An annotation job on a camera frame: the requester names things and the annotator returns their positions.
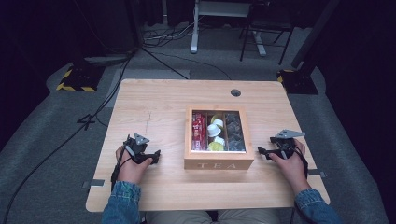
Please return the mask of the white desk frame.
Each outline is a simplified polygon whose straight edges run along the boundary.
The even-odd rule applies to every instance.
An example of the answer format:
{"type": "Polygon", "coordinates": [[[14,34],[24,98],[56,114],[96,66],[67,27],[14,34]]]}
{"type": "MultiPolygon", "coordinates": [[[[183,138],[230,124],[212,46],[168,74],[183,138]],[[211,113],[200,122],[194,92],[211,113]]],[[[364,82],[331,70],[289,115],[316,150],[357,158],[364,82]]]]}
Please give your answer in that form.
{"type": "Polygon", "coordinates": [[[199,19],[201,16],[246,18],[249,6],[250,3],[230,2],[229,0],[194,0],[190,52],[192,54],[198,52],[199,19]]]}

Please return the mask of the person's left hand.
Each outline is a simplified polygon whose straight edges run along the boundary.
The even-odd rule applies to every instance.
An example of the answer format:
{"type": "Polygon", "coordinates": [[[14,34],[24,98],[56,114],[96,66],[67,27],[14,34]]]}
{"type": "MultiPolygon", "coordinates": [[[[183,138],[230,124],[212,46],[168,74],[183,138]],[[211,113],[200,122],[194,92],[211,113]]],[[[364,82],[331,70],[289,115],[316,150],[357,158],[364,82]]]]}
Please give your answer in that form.
{"type": "Polygon", "coordinates": [[[116,150],[116,158],[120,161],[118,181],[126,181],[139,184],[144,176],[146,169],[151,165],[152,158],[148,158],[140,164],[135,163],[128,152],[119,147],[116,150]]]}

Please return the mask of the black metal chair frame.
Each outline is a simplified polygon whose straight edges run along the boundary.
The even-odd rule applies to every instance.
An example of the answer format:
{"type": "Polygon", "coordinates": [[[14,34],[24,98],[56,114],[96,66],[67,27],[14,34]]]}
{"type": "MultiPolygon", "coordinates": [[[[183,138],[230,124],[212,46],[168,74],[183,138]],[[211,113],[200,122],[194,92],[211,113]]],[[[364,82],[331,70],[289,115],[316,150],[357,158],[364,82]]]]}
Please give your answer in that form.
{"type": "Polygon", "coordinates": [[[277,34],[272,45],[283,49],[278,62],[282,64],[294,28],[291,13],[281,0],[254,0],[248,8],[246,24],[239,36],[243,38],[240,61],[243,61],[249,34],[271,33],[277,34]]]}

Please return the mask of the bundle of red stick sachets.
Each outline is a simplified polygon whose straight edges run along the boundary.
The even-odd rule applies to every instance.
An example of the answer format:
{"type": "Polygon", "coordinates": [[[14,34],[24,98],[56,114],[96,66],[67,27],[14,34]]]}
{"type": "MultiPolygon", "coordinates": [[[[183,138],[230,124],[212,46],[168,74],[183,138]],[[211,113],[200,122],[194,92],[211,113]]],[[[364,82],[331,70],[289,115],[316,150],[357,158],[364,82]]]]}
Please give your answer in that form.
{"type": "Polygon", "coordinates": [[[206,148],[206,129],[205,117],[202,113],[192,114],[192,149],[205,150],[206,148]]]}

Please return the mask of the person's leg beige trousers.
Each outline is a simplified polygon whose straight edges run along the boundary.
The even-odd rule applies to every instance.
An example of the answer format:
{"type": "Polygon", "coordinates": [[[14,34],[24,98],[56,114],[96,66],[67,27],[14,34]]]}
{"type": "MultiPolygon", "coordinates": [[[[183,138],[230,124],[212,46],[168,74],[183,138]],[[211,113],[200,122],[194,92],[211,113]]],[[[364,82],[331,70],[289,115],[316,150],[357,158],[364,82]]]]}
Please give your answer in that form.
{"type": "Polygon", "coordinates": [[[280,224],[275,209],[227,209],[218,211],[219,224],[280,224]]]}
{"type": "Polygon", "coordinates": [[[146,213],[148,224],[212,224],[206,211],[153,211],[146,213]]]}

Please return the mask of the pile of dark tea bags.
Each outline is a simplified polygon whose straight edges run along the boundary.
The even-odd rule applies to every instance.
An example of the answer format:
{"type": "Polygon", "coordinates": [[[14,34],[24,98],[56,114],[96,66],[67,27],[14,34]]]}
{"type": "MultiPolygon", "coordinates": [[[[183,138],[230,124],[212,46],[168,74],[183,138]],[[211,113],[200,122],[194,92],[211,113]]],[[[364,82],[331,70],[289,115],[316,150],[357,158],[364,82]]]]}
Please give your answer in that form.
{"type": "Polygon", "coordinates": [[[229,150],[245,151],[246,147],[239,115],[237,113],[227,113],[225,118],[229,150]]]}

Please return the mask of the person's left leg beige trousers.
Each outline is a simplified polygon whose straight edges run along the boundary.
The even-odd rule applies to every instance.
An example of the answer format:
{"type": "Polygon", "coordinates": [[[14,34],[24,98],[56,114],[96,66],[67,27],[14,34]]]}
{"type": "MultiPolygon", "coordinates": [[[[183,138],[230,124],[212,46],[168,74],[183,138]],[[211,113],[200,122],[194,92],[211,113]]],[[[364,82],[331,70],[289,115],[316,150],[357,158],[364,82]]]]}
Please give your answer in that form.
{"type": "Polygon", "coordinates": [[[206,211],[153,211],[146,213],[148,224],[212,224],[206,211]]]}

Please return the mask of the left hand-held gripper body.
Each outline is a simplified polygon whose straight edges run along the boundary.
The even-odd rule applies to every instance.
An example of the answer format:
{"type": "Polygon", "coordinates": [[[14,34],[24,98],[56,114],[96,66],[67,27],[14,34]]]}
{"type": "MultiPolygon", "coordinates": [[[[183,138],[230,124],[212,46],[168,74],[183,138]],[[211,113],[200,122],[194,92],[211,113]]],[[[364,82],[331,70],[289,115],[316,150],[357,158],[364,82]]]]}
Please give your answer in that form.
{"type": "Polygon", "coordinates": [[[131,135],[127,136],[127,139],[123,142],[123,147],[131,155],[132,160],[135,163],[140,164],[146,159],[152,157],[151,154],[145,153],[148,142],[149,140],[146,137],[136,133],[134,137],[132,137],[131,135]]]}

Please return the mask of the person's right hand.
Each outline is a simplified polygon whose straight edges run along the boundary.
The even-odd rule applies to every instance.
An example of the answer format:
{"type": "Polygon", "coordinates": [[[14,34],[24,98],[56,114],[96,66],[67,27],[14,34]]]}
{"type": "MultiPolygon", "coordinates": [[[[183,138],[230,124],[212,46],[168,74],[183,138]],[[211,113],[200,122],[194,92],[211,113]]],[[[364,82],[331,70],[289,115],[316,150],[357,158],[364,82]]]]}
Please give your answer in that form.
{"type": "Polygon", "coordinates": [[[273,153],[272,159],[290,183],[295,194],[304,189],[310,189],[310,185],[305,177],[304,163],[296,152],[287,160],[281,159],[273,153]]]}

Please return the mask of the wooden tea box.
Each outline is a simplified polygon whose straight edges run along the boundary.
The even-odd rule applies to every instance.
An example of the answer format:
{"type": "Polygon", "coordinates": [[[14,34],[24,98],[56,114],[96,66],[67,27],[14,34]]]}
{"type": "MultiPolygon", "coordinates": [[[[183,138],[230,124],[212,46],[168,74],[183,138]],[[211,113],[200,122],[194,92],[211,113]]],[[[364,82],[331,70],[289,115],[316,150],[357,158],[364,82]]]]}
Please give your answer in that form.
{"type": "Polygon", "coordinates": [[[190,105],[187,107],[186,114],[186,135],[185,135],[185,152],[184,152],[184,168],[186,170],[247,170],[254,161],[254,152],[250,141],[250,133],[248,129],[248,119],[243,107],[224,107],[216,105],[190,105]],[[206,129],[206,148],[205,150],[192,149],[192,114],[202,113],[205,117],[206,129]],[[239,115],[245,151],[230,151],[228,145],[226,118],[227,113],[237,113],[239,115]],[[208,145],[214,142],[214,138],[209,137],[207,126],[211,123],[211,118],[218,115],[223,121],[223,128],[218,137],[225,140],[223,151],[210,151],[208,145]]]}

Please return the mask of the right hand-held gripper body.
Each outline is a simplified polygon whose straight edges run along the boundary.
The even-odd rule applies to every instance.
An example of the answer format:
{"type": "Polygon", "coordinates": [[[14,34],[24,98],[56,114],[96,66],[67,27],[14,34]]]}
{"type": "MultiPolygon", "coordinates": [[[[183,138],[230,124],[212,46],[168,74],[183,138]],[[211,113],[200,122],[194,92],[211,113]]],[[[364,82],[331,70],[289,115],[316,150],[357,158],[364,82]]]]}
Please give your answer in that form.
{"type": "Polygon", "coordinates": [[[299,136],[305,136],[305,133],[292,130],[282,130],[276,136],[270,138],[270,142],[278,146],[278,149],[272,150],[272,153],[275,153],[282,159],[289,159],[294,152],[301,156],[302,152],[296,146],[294,141],[294,138],[299,136]]]}

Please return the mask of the person's right leg beige trousers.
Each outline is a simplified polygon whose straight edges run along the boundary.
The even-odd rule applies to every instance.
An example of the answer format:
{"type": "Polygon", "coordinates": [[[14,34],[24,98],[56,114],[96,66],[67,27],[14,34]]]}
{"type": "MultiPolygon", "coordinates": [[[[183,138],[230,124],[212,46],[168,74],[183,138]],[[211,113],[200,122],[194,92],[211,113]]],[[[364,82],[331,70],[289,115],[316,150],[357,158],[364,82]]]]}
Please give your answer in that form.
{"type": "Polygon", "coordinates": [[[280,224],[275,209],[227,209],[218,211],[219,224],[280,224]]]}

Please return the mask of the large white capsule cup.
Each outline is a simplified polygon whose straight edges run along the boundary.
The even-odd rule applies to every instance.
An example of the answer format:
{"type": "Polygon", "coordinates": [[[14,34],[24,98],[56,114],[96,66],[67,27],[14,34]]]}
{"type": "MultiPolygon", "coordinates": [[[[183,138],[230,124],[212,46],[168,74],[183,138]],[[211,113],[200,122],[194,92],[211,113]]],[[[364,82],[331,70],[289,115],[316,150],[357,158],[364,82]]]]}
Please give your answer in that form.
{"type": "Polygon", "coordinates": [[[221,129],[216,124],[210,124],[207,126],[207,132],[209,137],[215,137],[221,133],[221,129]]]}

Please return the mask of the black slanted pole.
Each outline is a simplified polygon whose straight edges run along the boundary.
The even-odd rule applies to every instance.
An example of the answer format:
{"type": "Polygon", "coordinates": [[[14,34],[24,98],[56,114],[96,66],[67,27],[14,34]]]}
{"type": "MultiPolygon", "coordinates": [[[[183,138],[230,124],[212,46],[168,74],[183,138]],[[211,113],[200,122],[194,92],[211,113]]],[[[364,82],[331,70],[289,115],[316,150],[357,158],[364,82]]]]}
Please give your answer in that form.
{"type": "Polygon", "coordinates": [[[296,56],[291,62],[293,68],[298,68],[301,63],[305,63],[309,51],[313,48],[315,41],[317,40],[320,32],[325,27],[327,21],[333,14],[334,10],[338,6],[340,0],[326,0],[327,3],[325,7],[321,10],[320,15],[316,19],[315,24],[312,27],[311,32],[307,36],[306,40],[298,50],[296,56]]]}

